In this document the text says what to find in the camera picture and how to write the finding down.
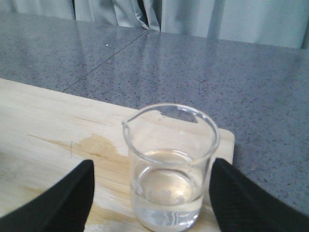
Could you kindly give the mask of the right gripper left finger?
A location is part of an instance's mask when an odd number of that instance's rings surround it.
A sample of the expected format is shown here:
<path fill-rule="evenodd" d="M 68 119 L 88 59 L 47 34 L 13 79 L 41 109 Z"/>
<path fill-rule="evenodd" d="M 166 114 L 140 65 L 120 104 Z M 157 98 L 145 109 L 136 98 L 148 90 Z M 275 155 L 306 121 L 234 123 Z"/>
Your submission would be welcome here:
<path fill-rule="evenodd" d="M 94 163 L 84 160 L 47 191 L 0 219 L 2 232 L 82 232 L 94 198 Z"/>

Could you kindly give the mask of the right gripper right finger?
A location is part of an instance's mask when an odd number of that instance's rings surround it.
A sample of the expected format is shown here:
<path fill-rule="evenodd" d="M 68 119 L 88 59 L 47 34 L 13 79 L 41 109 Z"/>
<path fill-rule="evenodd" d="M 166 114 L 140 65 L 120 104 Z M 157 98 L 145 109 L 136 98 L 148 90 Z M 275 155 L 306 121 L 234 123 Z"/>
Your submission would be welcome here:
<path fill-rule="evenodd" d="M 279 201 L 225 159 L 211 169 L 209 194 L 223 232 L 307 232 L 309 218 Z"/>

